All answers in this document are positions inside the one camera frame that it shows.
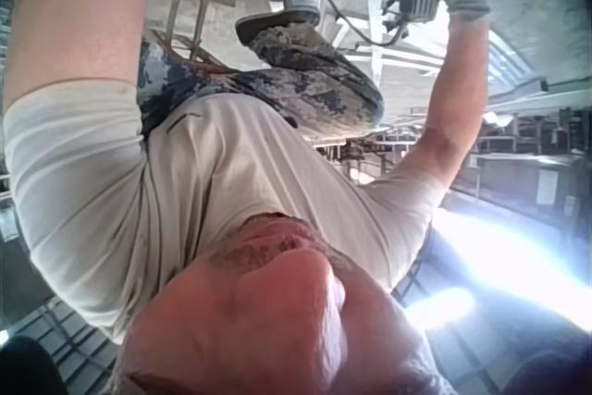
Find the man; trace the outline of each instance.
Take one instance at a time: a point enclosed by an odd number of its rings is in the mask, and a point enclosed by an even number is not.
[[[20,1],[5,90],[15,202],[31,259],[55,292],[125,339],[112,392],[451,392],[389,296],[487,99],[487,4],[445,1],[449,50],[424,135],[363,187],[269,106],[289,108],[302,91],[282,99],[279,71],[261,90],[247,85],[252,97],[200,94],[186,74],[185,90],[157,86],[170,114],[146,127],[158,108],[148,107],[144,138],[135,84],[146,0]],[[322,109],[341,90],[379,110],[355,68],[323,57],[306,65],[327,50],[310,20],[265,24],[286,14],[242,22],[239,34],[255,48],[270,43],[260,53],[269,60],[285,62],[276,43],[289,43],[299,57],[283,67],[289,76],[334,88],[307,92],[305,104]],[[358,112],[367,105],[351,106],[369,130],[373,114]],[[345,115],[347,127],[348,107],[328,107],[319,122]],[[294,120],[307,129],[298,109]]]

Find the bright light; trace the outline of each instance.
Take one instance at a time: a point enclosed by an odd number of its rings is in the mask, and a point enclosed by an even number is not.
[[[513,115],[498,115],[498,121],[496,122],[496,125],[498,127],[508,127],[510,125],[510,122],[512,122],[513,120]]]
[[[553,159],[552,157],[548,156],[534,156],[533,159],[537,160],[541,164],[547,164],[549,166],[561,166],[564,165],[564,162],[559,159]]]
[[[439,208],[434,229],[487,284],[536,302],[592,332],[592,289],[524,235]]]
[[[357,180],[362,185],[369,184],[374,180],[370,175],[366,175],[363,171],[358,171],[357,168],[350,168],[350,178]]]
[[[410,35],[405,38],[405,42],[434,56],[444,57],[449,38],[449,22],[450,14],[448,7],[441,0],[438,4],[438,11],[434,20],[427,23],[412,23],[409,25],[410,30],[413,32],[410,32]]]
[[[483,115],[483,120],[485,120],[487,124],[495,124],[498,122],[498,115],[496,115],[493,111],[487,111]]]
[[[10,335],[8,335],[7,330],[0,331],[0,347],[4,346],[4,344],[8,341]]]
[[[465,289],[447,289],[410,305],[407,318],[422,330],[443,327],[467,315],[475,307],[473,295]]]

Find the camouflage pants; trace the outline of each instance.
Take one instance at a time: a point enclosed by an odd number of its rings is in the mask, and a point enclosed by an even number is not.
[[[138,103],[144,134],[190,97],[244,93],[274,107],[310,141],[362,136],[383,114],[380,92],[311,25],[261,31],[250,48],[272,68],[211,74],[142,42]]]

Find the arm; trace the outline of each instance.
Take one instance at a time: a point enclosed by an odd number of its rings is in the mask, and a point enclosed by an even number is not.
[[[23,94],[73,79],[135,85],[146,0],[19,0],[5,110]]]
[[[487,103],[487,18],[450,15],[450,39],[427,111],[425,131],[397,166],[421,170],[449,187],[481,128]]]
[[[448,188],[481,128],[487,103],[489,6],[444,0],[450,12],[448,52],[427,111],[425,131],[397,170],[419,170]]]
[[[6,164],[31,260],[115,340],[160,266],[134,86],[145,2],[19,0],[6,76]]]

